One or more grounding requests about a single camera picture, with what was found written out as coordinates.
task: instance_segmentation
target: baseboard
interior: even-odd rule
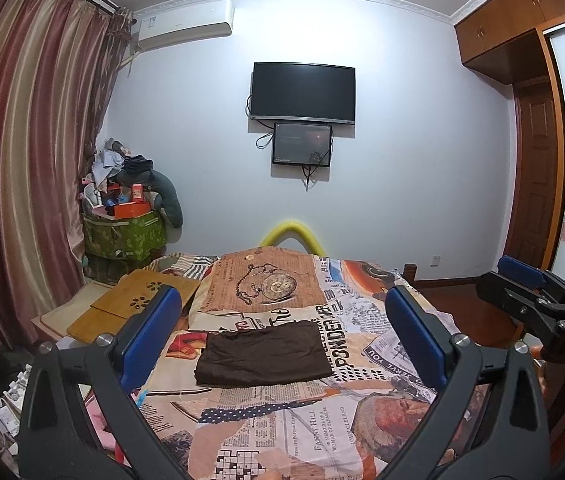
[[[448,278],[446,280],[415,280],[415,288],[434,288],[435,286],[473,285],[477,283],[479,276],[470,278]]]

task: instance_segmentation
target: paw print cutout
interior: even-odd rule
[[[133,298],[131,300],[130,306],[133,308],[140,310],[141,308],[146,307],[149,304],[149,299],[145,298],[144,296],[140,296],[139,298]]]
[[[162,285],[162,282],[151,282],[147,285],[147,288],[155,292],[160,288],[160,285]]]

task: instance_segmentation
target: folded dark clothes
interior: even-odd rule
[[[299,383],[332,373],[312,321],[209,334],[195,369],[198,384],[219,386]]]
[[[153,170],[154,162],[142,155],[128,156],[124,159],[122,167],[129,174],[144,173],[145,171]]]

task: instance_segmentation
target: blue gripper pad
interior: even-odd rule
[[[418,371],[422,383],[429,387],[442,391],[447,386],[447,359],[440,345],[428,330],[422,316],[432,316],[442,328],[443,332],[438,332],[449,343],[448,330],[433,314],[427,314],[411,295],[400,289],[403,286],[395,286],[387,292],[385,299],[385,309],[391,326],[395,329],[400,343],[405,347],[409,359]]]
[[[175,288],[169,287],[160,304],[144,322],[122,356],[120,384],[125,393],[130,394],[147,381],[160,357],[160,352],[178,322],[181,310],[180,293]]]
[[[542,289],[547,286],[542,271],[537,270],[535,267],[523,264],[521,261],[516,260],[510,256],[503,256],[498,262],[498,272],[502,276],[520,283],[531,290]]]

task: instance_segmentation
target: black monitor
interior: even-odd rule
[[[328,168],[332,135],[328,124],[275,123],[272,163]]]
[[[250,117],[355,124],[356,70],[307,63],[254,63]]]

